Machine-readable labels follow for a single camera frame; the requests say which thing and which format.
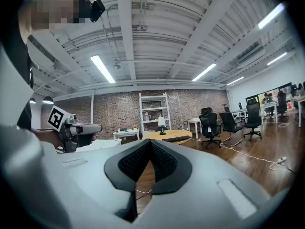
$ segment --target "ceiling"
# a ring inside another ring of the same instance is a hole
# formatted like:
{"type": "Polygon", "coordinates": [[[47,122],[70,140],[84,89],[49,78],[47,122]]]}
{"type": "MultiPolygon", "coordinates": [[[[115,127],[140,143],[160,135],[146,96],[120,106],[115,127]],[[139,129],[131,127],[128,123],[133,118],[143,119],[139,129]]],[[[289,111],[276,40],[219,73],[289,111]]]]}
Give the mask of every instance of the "ceiling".
{"type": "Polygon", "coordinates": [[[30,55],[40,66],[33,72],[36,93],[56,97],[162,84],[220,89],[294,48],[285,12],[258,29],[276,0],[102,2],[106,11],[96,23],[29,37],[30,55]],[[116,83],[90,60],[97,54],[116,83]],[[212,63],[217,66],[192,82],[212,63]]]}

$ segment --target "wooden tabletop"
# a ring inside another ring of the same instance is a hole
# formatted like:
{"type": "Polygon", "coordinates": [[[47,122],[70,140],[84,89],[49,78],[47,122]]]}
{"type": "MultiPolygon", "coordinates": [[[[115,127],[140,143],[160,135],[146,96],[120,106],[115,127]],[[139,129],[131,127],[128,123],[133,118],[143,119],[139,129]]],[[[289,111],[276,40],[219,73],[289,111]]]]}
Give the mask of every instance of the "wooden tabletop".
{"type": "MultiPolygon", "coordinates": [[[[185,136],[188,135],[190,138],[193,136],[193,134],[189,131],[185,131],[185,130],[167,130],[164,131],[166,133],[166,135],[160,135],[160,132],[153,132],[153,133],[149,133],[145,136],[142,137],[142,139],[155,139],[155,140],[163,140],[163,139],[168,139],[168,138],[174,138],[174,137],[181,137],[181,136],[185,136]]],[[[173,142],[176,144],[182,144],[187,142],[189,139],[185,139],[179,142],[173,142]]]]}

